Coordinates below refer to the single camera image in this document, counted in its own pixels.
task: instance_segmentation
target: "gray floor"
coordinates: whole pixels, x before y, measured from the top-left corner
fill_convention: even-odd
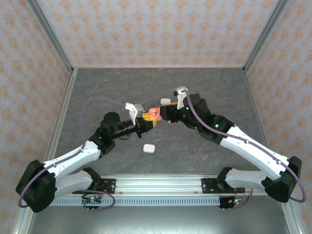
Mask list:
[[[80,112],[93,97],[107,96],[123,103],[141,103],[145,110],[158,107],[161,98],[171,98],[173,90],[186,86],[190,93],[206,99],[214,114],[224,115],[244,132],[263,143],[243,70],[239,68],[112,68],[79,69],[56,156],[82,143],[79,129]],[[84,128],[91,136],[104,115],[116,111],[121,120],[129,119],[121,106],[95,101],[84,115]],[[143,152],[145,143],[154,144],[154,154]],[[89,163],[99,174],[206,173],[218,174],[223,167],[257,170],[236,153],[204,140],[197,131],[182,123],[169,125],[161,121],[152,131],[127,141],[116,140],[108,155]]]
[[[289,234],[280,206],[253,196],[231,212],[217,206],[113,207],[94,213],[48,207],[34,215],[29,234]]]

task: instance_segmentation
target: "small white block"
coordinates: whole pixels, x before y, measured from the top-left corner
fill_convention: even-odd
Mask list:
[[[151,144],[145,144],[143,146],[143,151],[146,153],[154,153],[155,152],[155,145],[151,145]]]
[[[161,104],[162,106],[169,105],[170,103],[171,103],[170,98],[162,98],[162,99],[160,100],[160,104]]]

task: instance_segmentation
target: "enclosure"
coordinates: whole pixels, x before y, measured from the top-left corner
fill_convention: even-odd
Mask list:
[[[90,228],[94,233],[309,233],[310,1],[3,0],[0,10],[3,233]],[[18,208],[15,187],[28,163],[59,157],[82,144],[79,119],[88,100],[106,96],[149,109],[158,107],[161,98],[176,101],[173,91],[180,86],[199,93],[212,113],[230,119],[273,151],[299,157],[307,201],[282,204],[256,193],[231,213],[195,205],[188,211],[183,206],[115,207],[96,216],[81,207],[51,206],[38,214]],[[124,107],[91,102],[83,119],[86,136],[109,111],[121,120],[129,118]],[[154,144],[155,153],[144,153],[144,144]],[[133,135],[116,141],[106,157],[82,168],[120,180],[145,175],[155,181],[166,180],[164,176],[192,181],[216,176],[228,166],[258,170],[182,123],[160,121],[141,139]],[[302,196],[299,188],[292,195]],[[150,219],[160,225],[151,225]],[[116,220],[124,226],[116,229]]]

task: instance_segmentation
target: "wallpaper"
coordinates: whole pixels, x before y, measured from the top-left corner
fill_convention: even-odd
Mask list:
[[[43,159],[68,74],[25,0],[1,0],[0,14],[0,232],[10,234],[15,187]]]
[[[292,0],[248,73],[269,146],[303,161],[307,202],[301,218],[312,228],[312,4]]]
[[[39,0],[73,66],[242,67],[278,0]]]

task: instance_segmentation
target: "orange object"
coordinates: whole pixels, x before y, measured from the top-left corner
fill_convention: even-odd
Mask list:
[[[157,118],[158,121],[162,120],[162,117],[160,116],[160,108],[151,108],[149,110],[149,113],[151,115],[151,118]]]

